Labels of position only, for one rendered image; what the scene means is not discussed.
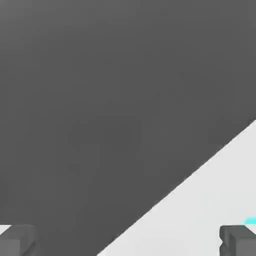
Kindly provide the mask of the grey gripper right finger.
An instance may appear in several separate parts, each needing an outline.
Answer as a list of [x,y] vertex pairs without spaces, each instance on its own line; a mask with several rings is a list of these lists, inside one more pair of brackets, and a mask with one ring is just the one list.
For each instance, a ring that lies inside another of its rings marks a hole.
[[256,256],[256,234],[245,225],[222,225],[219,256]]

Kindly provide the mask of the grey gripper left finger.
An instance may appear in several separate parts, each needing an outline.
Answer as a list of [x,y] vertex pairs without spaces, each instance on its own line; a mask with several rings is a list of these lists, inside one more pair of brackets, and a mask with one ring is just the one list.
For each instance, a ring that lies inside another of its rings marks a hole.
[[38,256],[37,250],[37,230],[33,225],[0,225],[0,256]]

